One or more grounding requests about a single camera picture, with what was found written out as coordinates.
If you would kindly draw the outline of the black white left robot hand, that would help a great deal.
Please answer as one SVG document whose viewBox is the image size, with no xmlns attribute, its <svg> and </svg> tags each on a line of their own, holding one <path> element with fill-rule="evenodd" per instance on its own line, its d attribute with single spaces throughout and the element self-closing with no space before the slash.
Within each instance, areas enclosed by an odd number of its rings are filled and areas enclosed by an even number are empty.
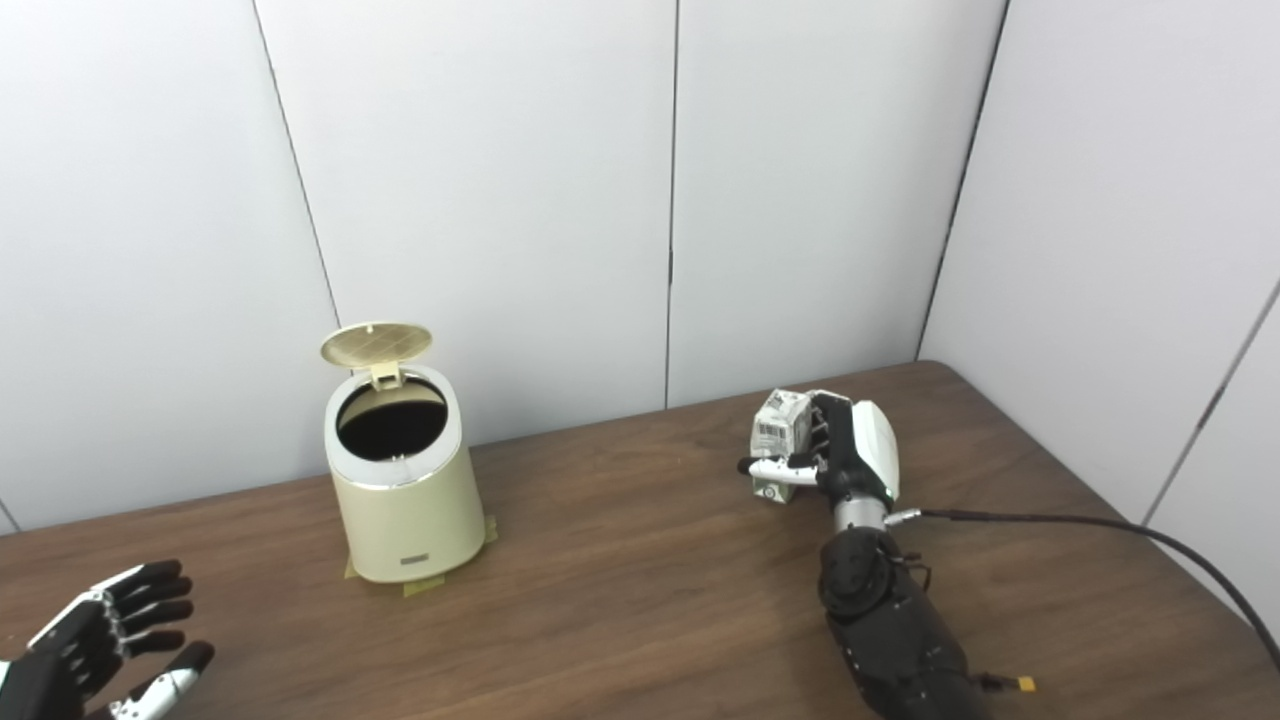
<svg viewBox="0 0 1280 720">
<path fill-rule="evenodd" d="M 197 684 L 215 647 L 170 625 L 191 618 L 193 582 L 177 559 L 143 562 L 81 592 L 1 669 L 4 719 L 165 719 Z M 127 694 L 91 708 L 131 661 L 175 657 Z"/>
</svg>

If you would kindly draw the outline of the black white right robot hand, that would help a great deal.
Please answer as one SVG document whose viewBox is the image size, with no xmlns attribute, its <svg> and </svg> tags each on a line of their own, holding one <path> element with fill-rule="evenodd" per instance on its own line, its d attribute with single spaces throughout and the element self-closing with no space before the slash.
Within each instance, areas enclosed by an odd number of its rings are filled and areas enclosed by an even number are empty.
<svg viewBox="0 0 1280 720">
<path fill-rule="evenodd" d="M 758 486 L 814 487 L 832 503 L 867 496 L 891 509 L 900 497 L 888 418 L 870 400 L 826 389 L 774 389 L 751 421 L 737 471 Z"/>
</svg>

